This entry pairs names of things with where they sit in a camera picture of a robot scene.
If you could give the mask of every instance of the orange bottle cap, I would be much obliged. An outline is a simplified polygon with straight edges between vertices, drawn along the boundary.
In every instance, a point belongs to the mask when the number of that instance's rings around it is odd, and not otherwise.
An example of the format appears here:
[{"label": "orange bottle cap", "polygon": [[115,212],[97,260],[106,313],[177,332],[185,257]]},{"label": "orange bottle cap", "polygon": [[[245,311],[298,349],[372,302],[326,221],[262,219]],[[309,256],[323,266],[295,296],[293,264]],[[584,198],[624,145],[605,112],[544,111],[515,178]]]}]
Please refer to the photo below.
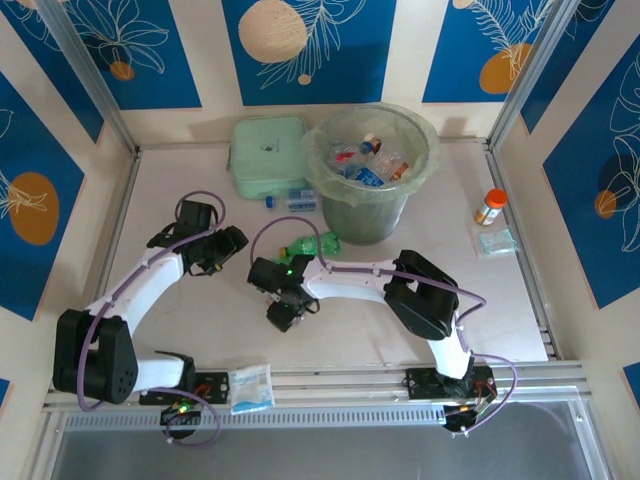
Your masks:
[{"label": "orange bottle cap", "polygon": [[502,208],[507,204],[509,197],[507,196],[507,192],[504,190],[500,190],[499,188],[494,188],[493,190],[489,190],[487,193],[487,198],[485,201],[487,205],[491,208]]}]

